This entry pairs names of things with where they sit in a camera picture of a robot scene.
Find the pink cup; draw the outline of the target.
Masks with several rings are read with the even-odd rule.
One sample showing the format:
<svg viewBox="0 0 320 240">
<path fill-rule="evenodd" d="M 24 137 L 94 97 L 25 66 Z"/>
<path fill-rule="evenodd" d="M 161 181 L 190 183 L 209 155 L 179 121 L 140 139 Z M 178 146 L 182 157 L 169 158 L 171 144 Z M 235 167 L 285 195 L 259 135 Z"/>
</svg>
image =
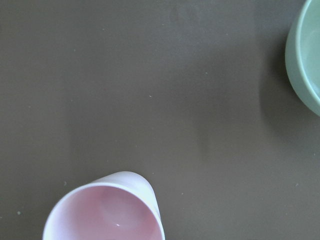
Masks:
<svg viewBox="0 0 320 240">
<path fill-rule="evenodd" d="M 155 192 L 141 175 L 120 171 L 82 185 L 50 212 L 44 240 L 164 240 Z"/>
</svg>

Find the green bowl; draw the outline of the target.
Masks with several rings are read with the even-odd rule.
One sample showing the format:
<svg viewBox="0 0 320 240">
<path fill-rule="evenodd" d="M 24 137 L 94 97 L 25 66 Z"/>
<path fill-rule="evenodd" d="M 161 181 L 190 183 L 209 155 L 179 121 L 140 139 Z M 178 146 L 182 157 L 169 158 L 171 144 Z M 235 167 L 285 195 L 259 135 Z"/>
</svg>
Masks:
<svg viewBox="0 0 320 240">
<path fill-rule="evenodd" d="M 292 88 L 320 114 L 320 2 L 307 0 L 295 17 L 285 45 L 285 68 Z"/>
</svg>

